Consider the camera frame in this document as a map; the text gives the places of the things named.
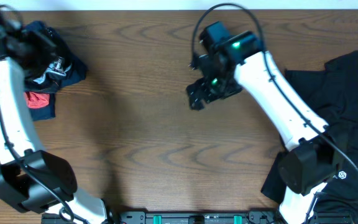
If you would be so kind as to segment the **black printed cycling jersey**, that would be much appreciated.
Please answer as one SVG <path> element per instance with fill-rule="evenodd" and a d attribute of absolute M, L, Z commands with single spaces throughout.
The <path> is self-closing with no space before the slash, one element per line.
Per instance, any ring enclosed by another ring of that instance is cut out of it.
<path fill-rule="evenodd" d="M 60 48 L 57 58 L 48 67 L 42 70 L 39 76 L 25 79 L 25 91 L 36 93 L 56 93 L 62 86 L 62 82 L 69 76 L 73 68 L 73 57 L 69 48 Z"/>

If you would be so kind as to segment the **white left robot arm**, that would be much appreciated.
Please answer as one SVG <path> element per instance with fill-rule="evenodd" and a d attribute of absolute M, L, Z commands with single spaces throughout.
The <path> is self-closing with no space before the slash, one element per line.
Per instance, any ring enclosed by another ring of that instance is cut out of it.
<path fill-rule="evenodd" d="M 77 185 L 71 165 L 46 151 L 25 102 L 25 79 L 58 58 L 43 33 L 6 18 L 0 5 L 0 199 L 44 223 L 111 223 L 100 199 Z"/>

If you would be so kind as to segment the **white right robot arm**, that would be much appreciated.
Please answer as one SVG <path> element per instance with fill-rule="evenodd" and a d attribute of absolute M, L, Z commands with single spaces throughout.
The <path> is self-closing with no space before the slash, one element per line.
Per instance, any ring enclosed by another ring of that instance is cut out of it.
<path fill-rule="evenodd" d="M 326 133 L 328 123 L 300 98 L 252 32 L 232 35 L 222 22 L 215 22 L 204 28 L 200 42 L 206 54 L 197 55 L 194 65 L 203 76 L 186 88 L 190 108 L 202 110 L 206 103 L 247 90 L 287 150 L 277 166 L 285 184 L 278 211 L 286 223 L 306 223 L 317 194 L 343 163 Z"/>

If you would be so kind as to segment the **navy blue t-shirt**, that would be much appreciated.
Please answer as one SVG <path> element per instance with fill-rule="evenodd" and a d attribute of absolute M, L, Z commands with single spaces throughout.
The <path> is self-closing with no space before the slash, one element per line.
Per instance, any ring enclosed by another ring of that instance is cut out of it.
<path fill-rule="evenodd" d="M 25 101 L 34 121 L 55 117 L 55 94 L 65 86 L 76 84 L 86 78 L 87 66 L 68 48 L 57 31 L 41 21 L 25 27 L 39 31 L 57 45 L 58 57 L 50 65 L 32 70 L 23 69 L 25 75 Z"/>

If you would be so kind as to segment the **red printed t-shirt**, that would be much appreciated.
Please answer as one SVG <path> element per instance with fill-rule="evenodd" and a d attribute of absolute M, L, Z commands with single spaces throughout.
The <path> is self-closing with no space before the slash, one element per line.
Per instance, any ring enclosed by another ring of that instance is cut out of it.
<path fill-rule="evenodd" d="M 49 105 L 50 94 L 28 91 L 24 93 L 25 102 L 30 109 L 41 109 Z"/>

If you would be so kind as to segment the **plain black shirt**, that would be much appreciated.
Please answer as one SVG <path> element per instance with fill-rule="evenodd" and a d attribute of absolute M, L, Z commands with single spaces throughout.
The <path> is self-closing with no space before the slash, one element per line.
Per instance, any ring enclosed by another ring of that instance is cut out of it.
<path fill-rule="evenodd" d="M 345 130 L 348 143 L 343 150 L 358 167 L 358 50 L 326 62 L 323 71 L 287 70 L 285 76 L 314 112 L 331 127 Z M 324 188 L 314 211 L 347 213 L 358 223 L 358 202 L 338 197 L 358 198 L 358 175 L 348 162 Z"/>

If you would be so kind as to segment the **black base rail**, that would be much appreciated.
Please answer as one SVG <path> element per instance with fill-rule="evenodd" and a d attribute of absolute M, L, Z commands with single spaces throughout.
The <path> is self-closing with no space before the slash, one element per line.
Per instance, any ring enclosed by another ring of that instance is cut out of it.
<path fill-rule="evenodd" d="M 249 211 L 245 213 L 147 213 L 141 211 L 122 212 L 108 217 L 103 223 L 118 224 L 271 224 L 287 223 L 271 211 Z M 58 215 L 42 215 L 42 224 L 65 223 Z M 351 216 L 345 213 L 314 213 L 310 224 L 351 224 Z"/>

